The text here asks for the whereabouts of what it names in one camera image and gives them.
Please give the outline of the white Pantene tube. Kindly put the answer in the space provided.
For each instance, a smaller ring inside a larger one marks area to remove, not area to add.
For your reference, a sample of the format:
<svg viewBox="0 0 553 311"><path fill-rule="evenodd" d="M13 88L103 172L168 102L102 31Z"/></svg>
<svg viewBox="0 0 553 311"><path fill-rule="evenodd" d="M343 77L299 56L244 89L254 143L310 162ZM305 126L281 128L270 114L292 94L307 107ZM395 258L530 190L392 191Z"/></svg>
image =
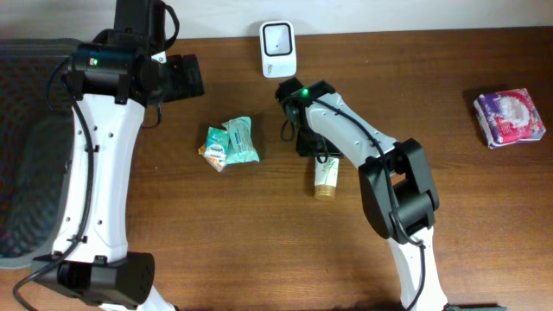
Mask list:
<svg viewBox="0 0 553 311"><path fill-rule="evenodd" d="M336 196L340 159L329 157L326 162L315 162L315 193L318 200L332 200Z"/></svg>

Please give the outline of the green wipes pack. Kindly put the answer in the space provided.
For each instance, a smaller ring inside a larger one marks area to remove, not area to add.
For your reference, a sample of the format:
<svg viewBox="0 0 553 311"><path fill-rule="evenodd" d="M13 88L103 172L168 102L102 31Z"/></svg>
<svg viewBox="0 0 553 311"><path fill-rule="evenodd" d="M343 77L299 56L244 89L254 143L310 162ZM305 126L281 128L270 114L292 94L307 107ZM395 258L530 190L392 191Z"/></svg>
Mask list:
<svg viewBox="0 0 553 311"><path fill-rule="evenodd" d="M258 153L251 139L251 118L237 117L222 124L229 135L227 164L259 162Z"/></svg>

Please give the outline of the orange tissue pack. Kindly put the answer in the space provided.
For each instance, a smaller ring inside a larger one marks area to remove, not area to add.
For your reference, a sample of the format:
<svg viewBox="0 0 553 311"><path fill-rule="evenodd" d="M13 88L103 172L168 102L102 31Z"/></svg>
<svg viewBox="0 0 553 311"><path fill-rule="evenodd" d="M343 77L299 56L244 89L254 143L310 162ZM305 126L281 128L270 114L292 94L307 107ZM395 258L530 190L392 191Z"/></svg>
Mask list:
<svg viewBox="0 0 553 311"><path fill-rule="evenodd" d="M206 145L203 144L201 147L198 148L198 153L203 156L203 158L218 172L222 172L224 168L226 167L226 160L220 160L216 157L209 156L206 154Z"/></svg>

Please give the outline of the red purple tissue pack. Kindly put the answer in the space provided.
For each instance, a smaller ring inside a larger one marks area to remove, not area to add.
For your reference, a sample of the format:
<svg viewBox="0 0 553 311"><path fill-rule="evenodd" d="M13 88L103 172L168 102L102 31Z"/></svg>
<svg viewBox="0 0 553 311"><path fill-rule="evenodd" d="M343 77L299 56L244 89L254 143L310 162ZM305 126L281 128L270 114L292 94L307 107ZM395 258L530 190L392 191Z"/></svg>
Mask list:
<svg viewBox="0 0 553 311"><path fill-rule="evenodd" d="M526 88L481 94L473 106L489 149L540 141L546 133Z"/></svg>

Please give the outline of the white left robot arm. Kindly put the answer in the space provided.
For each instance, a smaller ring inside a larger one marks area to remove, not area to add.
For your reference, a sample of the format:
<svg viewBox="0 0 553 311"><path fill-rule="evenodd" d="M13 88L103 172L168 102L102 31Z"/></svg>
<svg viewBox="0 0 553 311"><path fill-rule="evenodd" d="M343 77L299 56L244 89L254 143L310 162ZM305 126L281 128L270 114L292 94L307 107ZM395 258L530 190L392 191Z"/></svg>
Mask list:
<svg viewBox="0 0 553 311"><path fill-rule="evenodd" d="M125 212L146 109L205 92L197 58L168 55L175 19L163 1L119 1L113 26L61 63L74 126L67 201L31 282L104 310L172 308L155 288L154 257L128 249Z"/></svg>

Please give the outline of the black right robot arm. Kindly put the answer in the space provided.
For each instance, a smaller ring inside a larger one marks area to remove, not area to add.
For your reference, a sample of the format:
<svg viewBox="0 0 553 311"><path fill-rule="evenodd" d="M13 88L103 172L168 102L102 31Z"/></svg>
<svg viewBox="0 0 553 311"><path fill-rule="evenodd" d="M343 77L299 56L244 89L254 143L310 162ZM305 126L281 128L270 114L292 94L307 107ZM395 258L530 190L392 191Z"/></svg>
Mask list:
<svg viewBox="0 0 553 311"><path fill-rule="evenodd" d="M403 308L446 309L433 248L440 201L422 145L376 130L324 80L304 86L287 79L279 84L276 100L304 143L299 154L320 162L344 156L358 170L363 211L391 248Z"/></svg>

